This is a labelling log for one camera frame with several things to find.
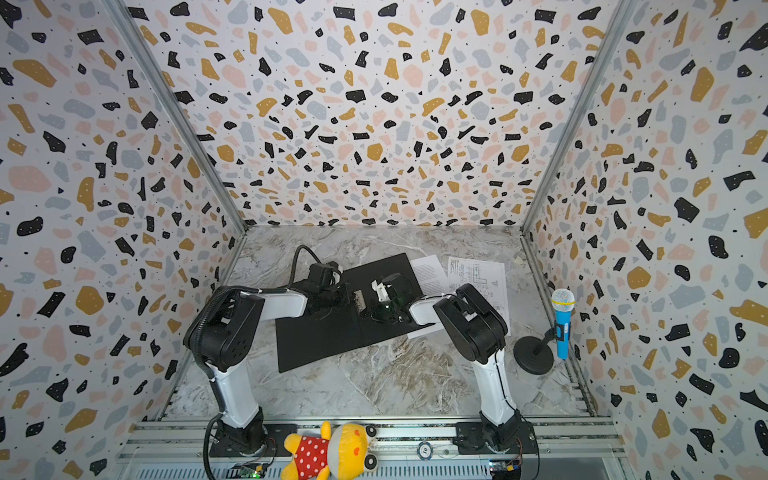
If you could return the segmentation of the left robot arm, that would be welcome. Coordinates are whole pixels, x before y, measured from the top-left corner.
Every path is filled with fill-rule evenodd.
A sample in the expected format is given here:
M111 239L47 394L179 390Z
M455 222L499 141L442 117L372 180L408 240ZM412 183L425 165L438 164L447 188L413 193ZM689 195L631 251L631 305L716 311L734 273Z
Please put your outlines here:
M214 421L217 441L241 454L255 453L266 443L263 410L252 393L246 357L260 322L328 313L353 301L346 283L302 288L217 289L187 330L183 344L206 375L220 417Z

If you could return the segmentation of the technical drawing paper sheet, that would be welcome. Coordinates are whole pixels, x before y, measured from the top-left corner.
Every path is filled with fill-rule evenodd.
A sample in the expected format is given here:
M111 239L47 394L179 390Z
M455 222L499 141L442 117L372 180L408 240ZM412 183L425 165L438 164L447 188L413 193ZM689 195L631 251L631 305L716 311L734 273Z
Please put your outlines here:
M500 262L450 257L448 281L453 290L472 284L510 324L505 265Z

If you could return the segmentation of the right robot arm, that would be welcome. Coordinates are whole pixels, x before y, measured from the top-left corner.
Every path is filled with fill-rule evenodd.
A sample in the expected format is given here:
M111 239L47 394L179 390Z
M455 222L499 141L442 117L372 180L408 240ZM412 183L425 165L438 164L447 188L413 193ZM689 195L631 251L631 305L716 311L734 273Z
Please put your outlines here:
M364 309L365 315L388 324L440 324L473 367L481 400L480 447L508 451L517 444L523 419L511 397L505 369L506 321L469 283L453 293L417 297L400 281L398 275L372 281L376 299Z

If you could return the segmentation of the orange and black folder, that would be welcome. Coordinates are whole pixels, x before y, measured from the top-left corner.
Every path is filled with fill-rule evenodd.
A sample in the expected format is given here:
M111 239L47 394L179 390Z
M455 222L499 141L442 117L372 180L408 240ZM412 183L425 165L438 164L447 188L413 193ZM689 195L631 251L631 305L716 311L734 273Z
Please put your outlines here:
M285 373L330 356L422 330L424 327L409 317L406 307L400 315L388 320L372 315L372 304L378 300L372 282L392 275L402 277L401 284L408 299L415 300L423 295L408 256L399 253L343 273L342 285L351 298L363 298L363 310L358 309L355 301L350 301L341 306L308 309L297 318L277 319L278 371Z

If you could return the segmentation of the text printed paper sheet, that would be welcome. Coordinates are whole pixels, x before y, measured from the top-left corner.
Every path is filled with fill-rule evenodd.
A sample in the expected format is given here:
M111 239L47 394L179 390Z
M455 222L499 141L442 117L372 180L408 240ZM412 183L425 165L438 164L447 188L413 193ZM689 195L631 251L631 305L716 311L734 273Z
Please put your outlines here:
M422 291L422 297L435 298L449 294L448 276L436 255L411 260L410 265Z

